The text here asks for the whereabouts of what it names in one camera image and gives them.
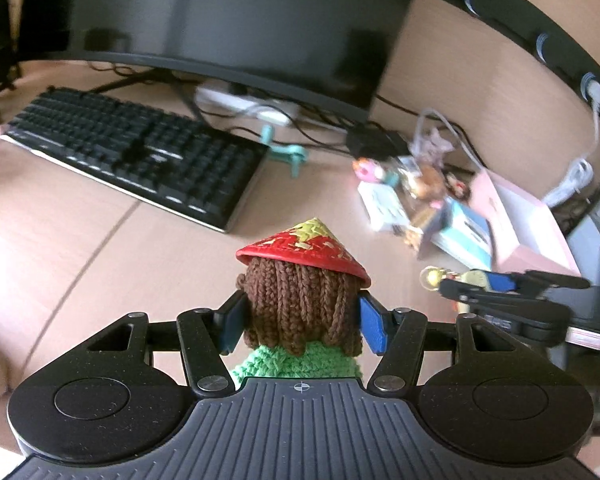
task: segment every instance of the brown braided hair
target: brown braided hair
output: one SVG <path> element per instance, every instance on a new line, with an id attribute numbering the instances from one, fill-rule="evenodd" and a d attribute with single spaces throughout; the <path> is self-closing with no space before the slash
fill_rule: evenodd
<path id="1" fill-rule="evenodd" d="M 362 353 L 355 308 L 362 280 L 352 274 L 260 258 L 251 259 L 237 286 L 251 300 L 244 333 L 250 348 L 282 346 L 301 356 L 306 343 L 322 341 L 345 355 Z"/>

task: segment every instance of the pink box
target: pink box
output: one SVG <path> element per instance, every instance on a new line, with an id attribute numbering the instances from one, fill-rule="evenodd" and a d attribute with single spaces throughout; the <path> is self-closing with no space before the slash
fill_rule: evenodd
<path id="1" fill-rule="evenodd" d="M 558 223 L 544 203 L 489 170 L 473 179 L 470 191 L 470 207 L 491 227 L 493 270 L 535 269 L 580 276 Z"/>

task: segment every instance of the computer monitor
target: computer monitor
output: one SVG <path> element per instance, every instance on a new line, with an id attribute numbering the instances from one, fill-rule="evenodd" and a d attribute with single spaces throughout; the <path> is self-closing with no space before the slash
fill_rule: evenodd
<path id="1" fill-rule="evenodd" d="M 220 78 L 365 120 L 411 0 L 23 0 L 21 60 Z"/>

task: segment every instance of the wooden desk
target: wooden desk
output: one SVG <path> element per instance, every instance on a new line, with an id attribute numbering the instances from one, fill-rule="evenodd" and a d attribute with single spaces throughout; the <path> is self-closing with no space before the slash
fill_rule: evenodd
<path id="1" fill-rule="evenodd" d="M 112 78 L 76 64 L 41 63 L 26 71 L 18 92 L 0 96 L 6 118 L 48 84 L 88 89 Z M 163 85 L 114 94 L 186 112 Z M 292 131 L 279 134 L 297 138 Z M 297 180 L 287 165 L 270 161 L 234 231 L 222 235 L 0 144 L 0 350 L 13 367 L 12 383 L 21 367 L 24 376 L 33 373 L 128 312 L 141 310 L 159 321 L 189 308 L 219 306 L 244 269 L 234 257 L 238 248 L 312 216 L 322 218 L 366 267 L 371 292 L 385 306 L 452 320 L 450 303 L 421 288 L 419 271 L 428 264 L 460 270 L 459 264 L 442 253 L 418 262 L 399 238 L 371 232 L 356 186 L 350 159 L 342 156 L 311 152 Z M 225 359 L 227 366 L 247 352 L 241 344 Z M 360 361 L 366 377 L 378 360 L 365 348 Z M 157 354 L 155 364 L 184 383 L 176 354 Z M 447 354 L 427 355 L 420 380 L 448 365 Z M 10 439 L 6 418 L 0 418 L 0 444 L 14 449 Z M 600 443 L 587 446 L 580 458 L 597 466 Z"/>
<path id="2" fill-rule="evenodd" d="M 161 99 L 161 90 L 155 90 L 137 86 L 113 94 L 155 105 L 156 99 Z M 173 97 L 167 108 L 183 112 Z M 253 120 L 241 124 L 258 128 Z M 283 128 L 278 129 L 277 136 L 299 139 L 296 132 Z M 341 139 L 341 134 L 330 136 Z M 357 193 L 358 183 L 349 157 L 311 151 L 296 180 L 291 179 L 289 165 L 270 160 L 227 235 L 142 203 L 54 317 L 26 374 L 128 312 L 140 310 L 151 320 L 161 321 L 175 319 L 194 307 L 217 308 L 235 290 L 235 279 L 245 269 L 235 260 L 235 251 L 314 216 L 322 219 L 366 267 L 373 279 L 371 292 L 385 306 L 411 306 L 433 320 L 453 319 L 449 301 L 419 285 L 419 272 L 427 263 L 417 262 L 401 238 L 370 230 Z M 436 263 L 458 266 L 445 254 L 437 256 Z M 225 359 L 227 366 L 241 362 L 247 352 L 241 345 Z M 367 349 L 361 358 L 366 376 L 377 361 Z M 179 356 L 159 354 L 155 364 L 184 383 Z M 432 356 L 424 375 L 428 377 L 444 365 L 448 365 L 448 356 Z"/>

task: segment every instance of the conical hat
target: conical hat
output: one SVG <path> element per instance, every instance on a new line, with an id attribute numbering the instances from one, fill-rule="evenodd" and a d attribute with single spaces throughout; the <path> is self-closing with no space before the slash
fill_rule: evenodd
<path id="1" fill-rule="evenodd" d="M 235 256 L 249 265 L 253 256 L 281 260 L 292 264 L 318 267 L 353 274 L 371 286 L 365 268 L 355 261 L 344 246 L 319 219 L 301 224 L 240 249 Z"/>

